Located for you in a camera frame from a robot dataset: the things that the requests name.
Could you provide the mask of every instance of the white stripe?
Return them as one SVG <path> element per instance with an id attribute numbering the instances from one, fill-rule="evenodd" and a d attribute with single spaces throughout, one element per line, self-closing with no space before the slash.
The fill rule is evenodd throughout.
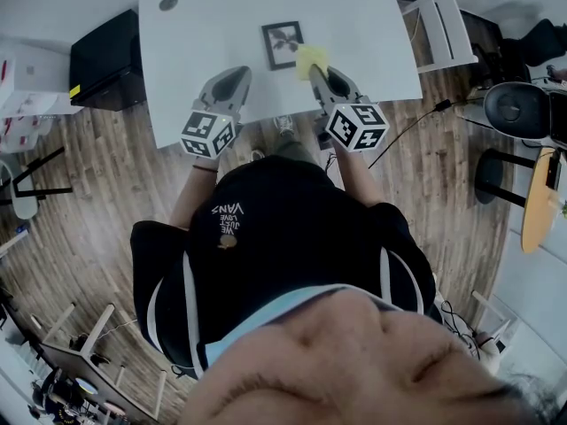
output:
<path id="1" fill-rule="evenodd" d="M 148 335 L 150 336 L 153 345 L 156 348 L 158 348 L 158 350 L 160 350 L 161 352 L 163 352 L 163 350 L 161 349 L 161 345 L 159 344 L 158 330 L 156 326 L 156 299 L 158 298 L 159 287 L 161 286 L 162 282 L 163 279 L 159 281 L 158 286 L 151 295 L 150 304 L 148 305 L 148 314 L 146 317 L 147 325 L 148 325 Z"/>
<path id="2" fill-rule="evenodd" d="M 185 285 L 185 306 L 187 308 L 187 331 L 189 334 L 189 345 L 191 359 L 193 361 L 193 369 L 197 378 L 203 376 L 203 368 L 201 361 L 198 359 L 197 343 L 199 342 L 198 332 L 198 315 L 197 315 L 197 298 L 195 297 L 195 282 L 193 280 L 193 271 L 189 264 L 189 256 L 187 252 L 183 254 L 183 284 Z"/>
<path id="3" fill-rule="evenodd" d="M 388 251 L 384 247 L 380 251 L 380 291 L 382 292 L 382 299 L 391 304 L 390 260 L 388 258 Z"/>
<path id="4" fill-rule="evenodd" d="M 393 251 L 390 251 L 390 253 L 396 257 L 400 263 L 406 268 L 406 271 L 408 271 L 409 277 L 411 278 L 411 281 L 414 284 L 414 289 L 416 290 L 416 299 L 417 299 L 417 312 L 420 315 L 423 315 L 423 297 L 422 297 L 422 292 L 419 290 L 419 285 L 417 284 L 416 278 L 414 277 L 414 274 L 411 272 L 411 269 L 409 268 L 409 266 L 406 264 L 406 262 L 400 258 L 400 256 Z"/>

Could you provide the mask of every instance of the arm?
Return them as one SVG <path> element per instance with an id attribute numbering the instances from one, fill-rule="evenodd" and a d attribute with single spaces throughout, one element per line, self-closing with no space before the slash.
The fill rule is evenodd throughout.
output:
<path id="1" fill-rule="evenodd" d="M 382 202 L 376 180 L 370 173 L 362 153 L 348 152 L 338 143 L 334 145 L 338 169 L 343 178 L 346 193 L 367 207 Z"/>
<path id="2" fill-rule="evenodd" d="M 216 186 L 216 171 L 219 169 L 219 159 L 197 158 L 193 165 L 214 170 L 214 172 L 202 170 L 201 168 L 191 169 L 189 178 L 179 198 L 177 198 L 174 211 L 169 218 L 169 225 L 173 227 L 189 229 L 193 214 L 197 208 L 212 196 Z"/>

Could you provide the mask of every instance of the white table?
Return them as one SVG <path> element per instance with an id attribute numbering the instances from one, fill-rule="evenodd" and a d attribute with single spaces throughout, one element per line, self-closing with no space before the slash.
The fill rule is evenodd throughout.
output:
<path id="1" fill-rule="evenodd" d="M 261 26 L 297 20 L 306 44 L 374 101 L 422 97 L 416 60 L 396 0 L 140 0 L 142 60 L 158 148 L 179 142 L 193 100 L 225 69 L 249 66 L 242 122 L 318 108 L 295 68 L 269 71 Z"/>

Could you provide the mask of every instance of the white chair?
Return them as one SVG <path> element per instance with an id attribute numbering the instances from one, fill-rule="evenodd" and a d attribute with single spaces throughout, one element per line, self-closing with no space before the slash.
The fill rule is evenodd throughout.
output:
<path id="1" fill-rule="evenodd" d="M 417 68 L 420 74 L 478 62 L 456 0 L 417 0 L 402 15 L 414 11 L 421 13 L 433 56 L 432 64 Z"/>

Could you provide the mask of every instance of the wooden floor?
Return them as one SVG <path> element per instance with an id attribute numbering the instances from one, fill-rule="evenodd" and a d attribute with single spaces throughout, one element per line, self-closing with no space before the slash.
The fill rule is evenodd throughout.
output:
<path id="1" fill-rule="evenodd" d="M 408 17 L 408 32 L 415 19 Z M 490 27 L 467 18 L 471 40 L 494 50 Z M 428 57 L 423 31 L 414 41 L 420 62 Z M 470 91 L 468 67 L 423 75 L 423 100 L 383 103 L 392 123 L 389 139 L 446 98 L 460 101 Z M 327 153 L 318 151 L 310 121 L 315 113 L 296 115 L 300 139 L 324 166 Z M 270 122 L 247 126 L 235 149 L 222 161 L 223 171 L 246 162 L 251 148 L 270 152 L 276 132 Z M 3 259 L 0 267 L 5 288 L 15 297 L 20 318 L 34 328 L 34 313 L 45 326 L 53 323 L 72 301 L 77 309 L 59 332 L 61 344 L 68 335 L 88 332 L 106 305 L 117 312 L 106 329 L 135 318 L 132 301 L 132 258 L 129 234 L 139 220 L 167 221 L 190 169 L 192 158 L 179 146 L 157 150 L 145 104 L 125 112 L 85 109 L 60 119 L 51 133 L 22 163 L 46 155 L 60 146 L 64 157 L 34 174 L 37 187 L 64 187 L 72 195 L 50 197 L 30 222 L 30 237 Z M 368 153 L 373 160 L 384 148 Z M 470 300 L 473 289 L 486 293 L 501 257 L 509 205 L 495 200 L 487 206 L 475 201 L 474 170 L 487 148 L 512 152 L 512 142 L 458 119 L 453 110 L 426 118 L 372 169 L 384 200 L 407 216 L 419 246 L 437 273 L 443 294 L 467 318 L 477 309 Z M 330 177 L 340 185 L 337 166 Z M 511 185 L 512 171 L 505 185 Z M 1 211 L 0 241 L 7 241 L 19 225 L 10 208 Z M 176 380 L 167 361 L 142 338 L 136 325 L 102 338 L 97 350 L 112 364 L 114 377 L 120 364 L 128 371 L 123 386 L 142 404 L 151 407 L 160 369 L 169 372 L 161 409 L 163 423 L 175 423 L 190 390 L 191 381 Z"/>

